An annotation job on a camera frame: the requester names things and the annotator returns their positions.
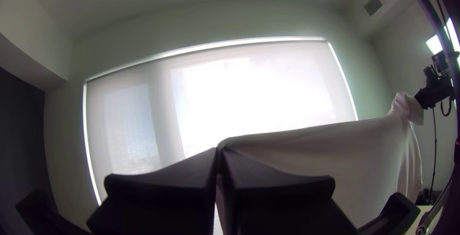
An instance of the roller blind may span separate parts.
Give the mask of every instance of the roller blind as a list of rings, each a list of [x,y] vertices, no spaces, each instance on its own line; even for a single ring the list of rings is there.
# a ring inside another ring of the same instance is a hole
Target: roller blind
[[[221,47],[87,82],[86,133],[101,199],[110,173],[158,170],[231,136],[356,120],[326,41]]]

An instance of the ceiling vent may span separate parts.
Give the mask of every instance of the ceiling vent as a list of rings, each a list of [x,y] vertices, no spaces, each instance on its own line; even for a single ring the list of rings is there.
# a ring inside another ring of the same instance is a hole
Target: ceiling vent
[[[365,5],[364,9],[366,12],[369,14],[369,16],[372,16],[383,6],[382,1],[380,0],[369,0]]]

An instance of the cable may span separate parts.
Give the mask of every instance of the cable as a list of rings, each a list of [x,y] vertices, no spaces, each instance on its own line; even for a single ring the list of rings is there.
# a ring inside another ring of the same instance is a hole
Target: cable
[[[436,0],[436,2],[437,2],[437,6],[439,7],[439,10],[441,11],[442,21],[444,21],[444,25],[446,26],[447,35],[449,37],[449,40],[452,41],[452,38],[450,38],[449,28],[447,27],[446,17],[444,16],[444,12],[442,11],[441,2],[439,2],[439,0]]]
[[[431,196],[433,195],[433,183],[435,182],[435,170],[436,170],[436,154],[437,154],[437,136],[436,136],[436,118],[435,118],[435,109],[431,109],[433,111],[433,125],[435,127],[435,162],[433,164],[433,177],[431,178],[431,188],[430,194],[428,196],[428,202],[431,200]]]
[[[441,113],[445,117],[450,115],[450,110],[452,109],[452,100],[449,98],[449,110],[447,111],[447,114],[444,114],[444,107],[442,106],[442,100],[441,100]]]

